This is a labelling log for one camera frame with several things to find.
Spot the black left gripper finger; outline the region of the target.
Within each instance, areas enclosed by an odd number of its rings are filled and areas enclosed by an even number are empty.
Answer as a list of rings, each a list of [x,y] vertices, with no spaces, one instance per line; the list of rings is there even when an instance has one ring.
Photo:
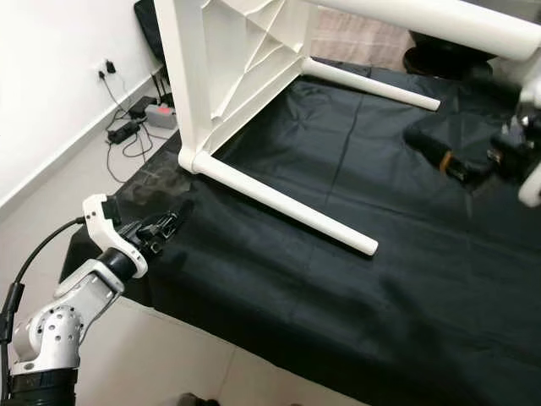
[[[172,237],[177,230],[192,216],[194,211],[193,201],[181,201],[163,214],[161,219],[161,231],[165,237]]]

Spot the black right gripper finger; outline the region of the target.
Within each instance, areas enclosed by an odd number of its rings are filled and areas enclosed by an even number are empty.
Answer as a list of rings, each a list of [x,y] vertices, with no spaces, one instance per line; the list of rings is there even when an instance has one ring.
[[[403,131],[406,146],[416,151],[422,158],[435,167],[438,173],[456,179],[459,183],[468,183],[474,179],[474,170],[463,160],[456,157],[455,152],[446,143],[430,136],[423,128],[409,125]]]

